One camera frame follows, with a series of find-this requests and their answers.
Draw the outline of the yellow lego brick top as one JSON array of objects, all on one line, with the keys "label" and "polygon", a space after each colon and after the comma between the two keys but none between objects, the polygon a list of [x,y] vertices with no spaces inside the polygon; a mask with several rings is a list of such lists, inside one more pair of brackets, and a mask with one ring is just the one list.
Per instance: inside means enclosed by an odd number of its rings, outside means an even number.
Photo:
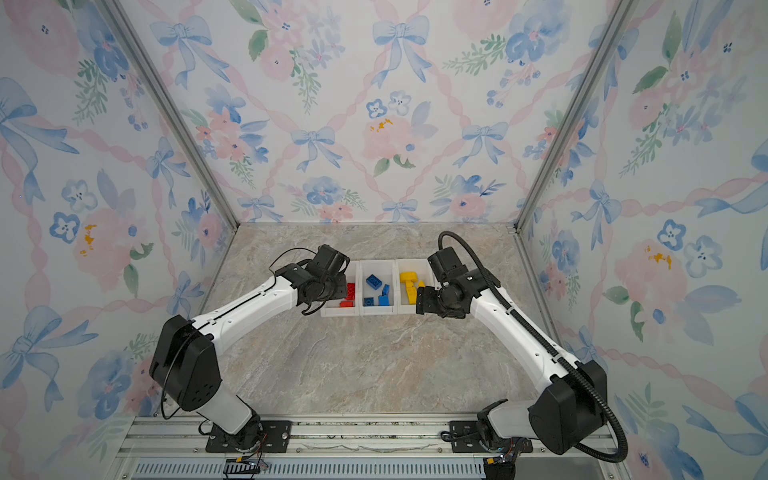
[{"label": "yellow lego brick top", "polygon": [[401,283],[416,284],[419,281],[417,273],[412,271],[401,272],[399,274],[399,279]]}]

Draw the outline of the yellow rounded lego brick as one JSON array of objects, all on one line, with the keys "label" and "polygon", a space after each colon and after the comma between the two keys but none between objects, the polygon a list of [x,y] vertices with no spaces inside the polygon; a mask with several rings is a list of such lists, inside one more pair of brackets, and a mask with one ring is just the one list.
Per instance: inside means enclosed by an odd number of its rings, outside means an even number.
[{"label": "yellow rounded lego brick", "polygon": [[409,305],[415,305],[418,298],[418,286],[412,283],[406,283],[406,295]]}]

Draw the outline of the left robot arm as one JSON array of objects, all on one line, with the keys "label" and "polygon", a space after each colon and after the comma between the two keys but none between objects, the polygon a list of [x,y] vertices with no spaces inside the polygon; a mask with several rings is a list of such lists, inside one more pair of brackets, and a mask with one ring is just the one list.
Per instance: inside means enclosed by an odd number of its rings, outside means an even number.
[{"label": "left robot arm", "polygon": [[348,294],[348,256],[324,244],[312,257],[277,268],[251,292],[208,313],[187,319],[179,314],[162,327],[149,373],[161,387],[161,397],[171,398],[184,412],[210,421],[229,437],[251,449],[263,436],[260,416],[222,379],[219,359],[242,337],[266,321],[303,307],[315,313],[331,300]]}]

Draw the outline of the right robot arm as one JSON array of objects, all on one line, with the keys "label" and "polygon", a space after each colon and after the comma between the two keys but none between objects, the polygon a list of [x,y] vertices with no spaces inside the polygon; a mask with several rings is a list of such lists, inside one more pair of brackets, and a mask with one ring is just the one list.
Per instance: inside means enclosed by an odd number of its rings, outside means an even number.
[{"label": "right robot arm", "polygon": [[427,262],[436,287],[418,289],[416,312],[442,318],[471,316],[485,325],[512,353],[530,378],[538,397],[527,407],[525,429],[503,401],[478,415],[488,438],[531,436],[551,452],[584,452],[584,440],[609,424],[607,374],[595,361],[579,360],[533,323],[487,269],[470,270],[451,247]]}]

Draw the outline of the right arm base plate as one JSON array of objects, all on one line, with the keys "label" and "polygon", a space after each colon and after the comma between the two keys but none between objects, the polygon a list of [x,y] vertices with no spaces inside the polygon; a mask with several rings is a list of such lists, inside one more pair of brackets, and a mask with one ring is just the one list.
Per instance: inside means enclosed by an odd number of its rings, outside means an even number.
[{"label": "right arm base plate", "polygon": [[533,444],[529,438],[502,438],[492,430],[489,424],[479,420],[450,421],[448,429],[440,433],[440,438],[450,444],[454,453],[505,456],[533,452]]}]

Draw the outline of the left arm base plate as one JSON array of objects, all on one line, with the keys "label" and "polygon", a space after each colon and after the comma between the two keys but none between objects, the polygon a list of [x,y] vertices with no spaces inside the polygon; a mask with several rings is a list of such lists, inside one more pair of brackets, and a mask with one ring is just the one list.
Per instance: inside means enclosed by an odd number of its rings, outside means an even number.
[{"label": "left arm base plate", "polygon": [[293,423],[289,420],[249,422],[236,433],[226,433],[213,424],[207,434],[207,453],[286,453]]}]

